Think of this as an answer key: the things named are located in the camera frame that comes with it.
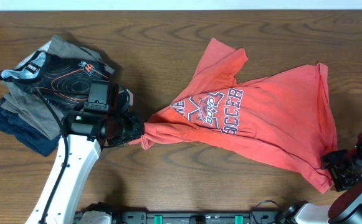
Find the red soccer t-shirt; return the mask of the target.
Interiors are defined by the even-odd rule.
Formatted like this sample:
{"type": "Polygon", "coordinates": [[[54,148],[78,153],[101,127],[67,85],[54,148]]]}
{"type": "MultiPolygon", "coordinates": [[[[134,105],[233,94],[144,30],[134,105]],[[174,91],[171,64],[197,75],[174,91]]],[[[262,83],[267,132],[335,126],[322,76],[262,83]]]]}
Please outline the red soccer t-shirt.
{"type": "Polygon", "coordinates": [[[328,94],[328,68],[302,65],[239,83],[244,49],[211,39],[188,86],[153,114],[137,140],[203,142],[301,174],[319,192],[332,185],[322,156],[337,149],[328,94]]]}

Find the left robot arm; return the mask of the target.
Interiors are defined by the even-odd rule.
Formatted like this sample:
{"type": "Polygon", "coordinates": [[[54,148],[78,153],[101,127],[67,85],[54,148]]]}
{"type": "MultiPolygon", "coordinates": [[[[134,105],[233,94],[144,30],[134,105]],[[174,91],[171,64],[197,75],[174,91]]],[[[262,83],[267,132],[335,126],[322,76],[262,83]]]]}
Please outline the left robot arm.
{"type": "Polygon", "coordinates": [[[145,133],[143,121],[130,111],[133,94],[124,86],[94,80],[86,101],[62,119],[54,165],[28,223],[72,223],[80,196],[102,149],[124,146],[145,133]]]}

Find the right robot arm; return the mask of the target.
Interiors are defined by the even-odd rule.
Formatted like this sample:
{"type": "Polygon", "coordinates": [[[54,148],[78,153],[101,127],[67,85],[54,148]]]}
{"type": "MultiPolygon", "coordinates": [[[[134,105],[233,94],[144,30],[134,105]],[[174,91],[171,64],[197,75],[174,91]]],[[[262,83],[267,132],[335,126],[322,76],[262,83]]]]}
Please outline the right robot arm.
{"type": "Polygon", "coordinates": [[[362,223],[362,132],[353,149],[330,152],[322,163],[335,190],[343,194],[330,206],[296,203],[280,214],[276,223],[362,223]]]}

